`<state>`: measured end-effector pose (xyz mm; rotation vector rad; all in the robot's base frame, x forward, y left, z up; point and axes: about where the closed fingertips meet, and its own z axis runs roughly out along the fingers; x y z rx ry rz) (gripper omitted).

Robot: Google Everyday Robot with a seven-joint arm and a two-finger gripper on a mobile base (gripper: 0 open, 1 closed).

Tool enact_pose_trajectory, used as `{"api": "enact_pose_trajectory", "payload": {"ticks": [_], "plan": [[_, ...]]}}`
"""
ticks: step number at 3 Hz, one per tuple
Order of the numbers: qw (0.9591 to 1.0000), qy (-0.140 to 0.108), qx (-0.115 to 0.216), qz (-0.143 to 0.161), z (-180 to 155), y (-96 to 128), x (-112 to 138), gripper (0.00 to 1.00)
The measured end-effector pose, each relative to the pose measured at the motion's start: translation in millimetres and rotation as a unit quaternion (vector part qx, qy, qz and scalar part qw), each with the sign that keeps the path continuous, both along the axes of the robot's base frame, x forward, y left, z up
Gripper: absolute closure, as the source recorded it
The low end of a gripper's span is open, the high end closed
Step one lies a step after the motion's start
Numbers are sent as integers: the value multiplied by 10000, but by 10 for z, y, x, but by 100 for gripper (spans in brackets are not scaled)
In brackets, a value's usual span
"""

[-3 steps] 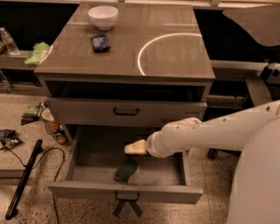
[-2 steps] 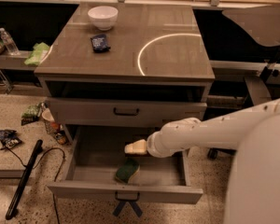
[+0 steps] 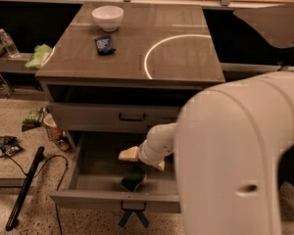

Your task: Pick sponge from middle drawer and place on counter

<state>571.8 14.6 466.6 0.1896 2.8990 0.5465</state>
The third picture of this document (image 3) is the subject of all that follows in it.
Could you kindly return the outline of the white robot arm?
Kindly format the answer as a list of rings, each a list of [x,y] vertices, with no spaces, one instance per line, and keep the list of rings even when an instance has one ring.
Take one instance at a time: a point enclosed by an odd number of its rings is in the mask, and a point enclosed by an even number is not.
[[[294,146],[294,72],[205,89],[177,121],[152,127],[123,161],[174,156],[185,235],[281,235],[278,166]]]

